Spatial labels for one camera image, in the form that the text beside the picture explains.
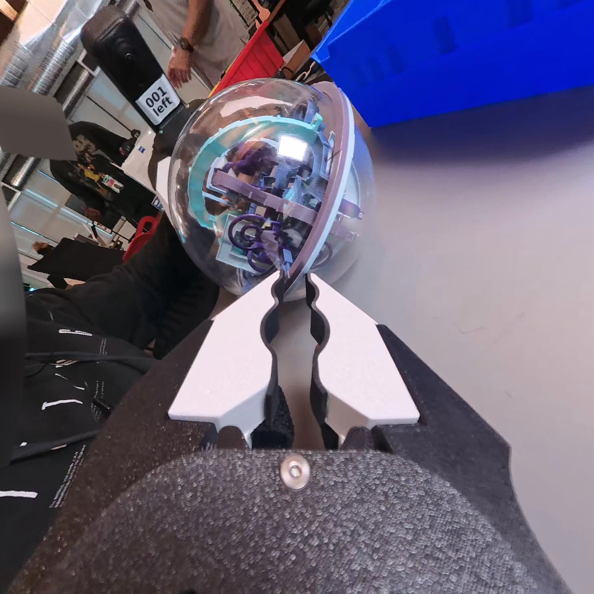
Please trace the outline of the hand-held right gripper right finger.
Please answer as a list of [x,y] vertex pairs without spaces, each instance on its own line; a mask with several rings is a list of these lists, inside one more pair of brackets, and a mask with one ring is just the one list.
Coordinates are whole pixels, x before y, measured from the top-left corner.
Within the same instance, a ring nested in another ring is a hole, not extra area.
[[379,325],[316,274],[306,277],[306,300],[316,341],[309,399],[325,448],[341,448],[353,429],[417,424]]

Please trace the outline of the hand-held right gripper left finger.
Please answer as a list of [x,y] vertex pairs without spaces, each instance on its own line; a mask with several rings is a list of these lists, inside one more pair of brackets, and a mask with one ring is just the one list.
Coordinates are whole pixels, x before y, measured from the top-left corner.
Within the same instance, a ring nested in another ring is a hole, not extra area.
[[285,447],[285,397],[271,348],[284,289],[285,274],[274,273],[209,321],[170,419],[236,427],[249,447]]

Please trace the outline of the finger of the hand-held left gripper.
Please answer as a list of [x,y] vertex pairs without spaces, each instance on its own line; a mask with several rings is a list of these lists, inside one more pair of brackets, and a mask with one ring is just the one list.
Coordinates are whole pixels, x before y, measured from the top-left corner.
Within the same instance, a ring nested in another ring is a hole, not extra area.
[[169,204],[169,168],[170,168],[171,157],[167,156],[160,160],[157,164],[155,192],[156,197],[159,200],[161,209],[164,212],[170,212]]

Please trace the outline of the clear plastic maze ball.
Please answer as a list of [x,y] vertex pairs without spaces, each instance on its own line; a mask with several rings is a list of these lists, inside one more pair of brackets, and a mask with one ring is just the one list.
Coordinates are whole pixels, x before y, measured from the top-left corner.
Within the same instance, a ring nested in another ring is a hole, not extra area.
[[277,78],[235,84],[192,115],[173,149],[169,217],[191,260],[242,296],[285,276],[333,285],[360,255],[375,205],[372,158],[337,85]]

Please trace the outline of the person's left forearm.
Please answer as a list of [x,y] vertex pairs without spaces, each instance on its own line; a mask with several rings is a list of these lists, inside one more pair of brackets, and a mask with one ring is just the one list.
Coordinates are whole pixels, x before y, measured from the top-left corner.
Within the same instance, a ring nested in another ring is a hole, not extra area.
[[153,345],[158,360],[210,317],[220,291],[166,216],[138,253],[82,288],[83,311],[97,329],[142,350]]

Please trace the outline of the white cardboard box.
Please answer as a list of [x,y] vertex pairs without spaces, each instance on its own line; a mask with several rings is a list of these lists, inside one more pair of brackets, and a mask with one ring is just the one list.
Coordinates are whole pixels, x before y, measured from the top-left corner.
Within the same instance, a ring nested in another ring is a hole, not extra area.
[[125,159],[122,170],[128,172],[138,172],[142,168],[147,168],[150,158],[152,157],[155,135],[151,132],[143,134],[136,138],[135,144],[131,152]]

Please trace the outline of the red ribbed plastic bin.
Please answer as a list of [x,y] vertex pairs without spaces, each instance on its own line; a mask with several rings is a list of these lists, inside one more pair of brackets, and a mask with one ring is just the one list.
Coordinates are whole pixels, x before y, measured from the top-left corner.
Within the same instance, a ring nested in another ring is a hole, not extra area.
[[219,89],[257,78],[270,78],[282,68],[285,59],[269,33],[269,23],[257,28],[220,81]]

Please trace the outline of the blue plastic bin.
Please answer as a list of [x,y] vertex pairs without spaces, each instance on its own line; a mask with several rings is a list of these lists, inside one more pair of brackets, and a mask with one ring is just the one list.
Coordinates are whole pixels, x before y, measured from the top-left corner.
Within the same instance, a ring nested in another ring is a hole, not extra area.
[[593,1],[350,1],[312,58],[368,127],[593,85]]

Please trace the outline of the silver round air duct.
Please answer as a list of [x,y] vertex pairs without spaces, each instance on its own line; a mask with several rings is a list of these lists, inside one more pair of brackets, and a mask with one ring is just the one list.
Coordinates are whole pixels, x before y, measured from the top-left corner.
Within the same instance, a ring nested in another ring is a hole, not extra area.
[[28,35],[16,26],[1,46],[1,87],[52,95],[82,51],[82,26],[53,24]]

